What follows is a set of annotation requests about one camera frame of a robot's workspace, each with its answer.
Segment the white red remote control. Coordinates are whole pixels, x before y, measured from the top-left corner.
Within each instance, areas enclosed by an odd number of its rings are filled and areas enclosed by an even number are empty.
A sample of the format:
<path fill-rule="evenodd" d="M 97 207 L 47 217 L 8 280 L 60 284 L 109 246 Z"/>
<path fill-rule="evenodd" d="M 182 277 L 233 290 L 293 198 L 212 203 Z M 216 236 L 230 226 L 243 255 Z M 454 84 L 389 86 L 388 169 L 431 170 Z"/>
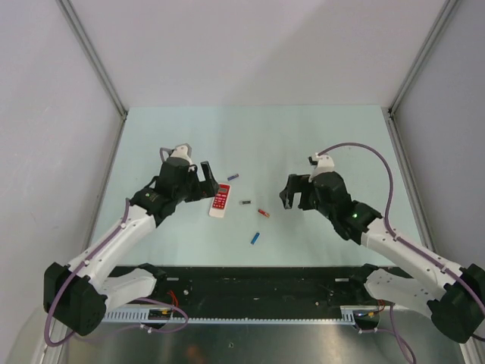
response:
<path fill-rule="evenodd" d="M 227 209 L 228 199 L 230 197 L 231 186 L 229 184 L 220 184 L 216 192 L 211 207 L 209 209 L 209 216 L 212 218 L 223 218 Z"/>

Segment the blue battery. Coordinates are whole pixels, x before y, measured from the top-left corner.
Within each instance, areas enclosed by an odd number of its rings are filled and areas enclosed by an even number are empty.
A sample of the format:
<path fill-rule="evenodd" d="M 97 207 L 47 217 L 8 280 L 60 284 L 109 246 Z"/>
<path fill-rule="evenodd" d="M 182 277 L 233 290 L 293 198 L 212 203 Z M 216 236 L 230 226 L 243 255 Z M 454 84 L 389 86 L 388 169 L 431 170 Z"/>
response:
<path fill-rule="evenodd" d="M 251 240 L 251 244 L 254 245 L 259 237 L 260 237 L 260 233 L 256 232 L 255 235 L 253 236 L 252 240 Z"/>

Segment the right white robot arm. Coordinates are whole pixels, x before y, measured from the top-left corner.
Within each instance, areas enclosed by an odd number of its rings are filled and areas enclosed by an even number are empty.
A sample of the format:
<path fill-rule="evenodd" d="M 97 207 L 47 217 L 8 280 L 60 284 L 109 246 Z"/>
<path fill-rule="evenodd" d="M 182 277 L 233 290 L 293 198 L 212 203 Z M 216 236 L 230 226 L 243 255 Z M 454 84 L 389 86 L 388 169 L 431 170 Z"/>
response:
<path fill-rule="evenodd" d="M 322 214 L 344 240 L 351 240 L 390 260 L 406 277 L 385 275 L 366 265 L 367 276 L 349 285 L 358 304 L 373 298 L 396 303 L 429 318 L 449 339 L 464 344 L 484 322 L 484 269 L 456 262 L 408 242 L 369 205 L 352 199 L 343 178 L 335 171 L 315 177 L 289 175 L 280 192 L 285 209 L 300 195 L 299 209 Z"/>

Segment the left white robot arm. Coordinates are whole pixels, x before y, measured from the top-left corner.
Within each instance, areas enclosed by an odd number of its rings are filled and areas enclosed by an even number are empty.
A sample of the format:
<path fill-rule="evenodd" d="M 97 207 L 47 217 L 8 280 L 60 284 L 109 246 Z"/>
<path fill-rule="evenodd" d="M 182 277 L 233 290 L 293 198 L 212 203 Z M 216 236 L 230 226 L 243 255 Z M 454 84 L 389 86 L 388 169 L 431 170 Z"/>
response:
<path fill-rule="evenodd" d="M 43 281 L 48 345 L 54 345 L 48 336 L 52 320 L 73 334 L 86 336 L 108 312 L 135 300 L 161 302 L 167 296 L 166 274 L 161 269 L 143 263 L 122 276 L 112 277 L 111 272 L 140 240 L 174 214 L 179 204 L 212 198 L 218 187 L 208 162 L 194 165 L 185 158 L 170 157 L 161 164 L 157 176 L 126 199 L 122 216 L 104 237 L 66 265 L 52 263 Z"/>

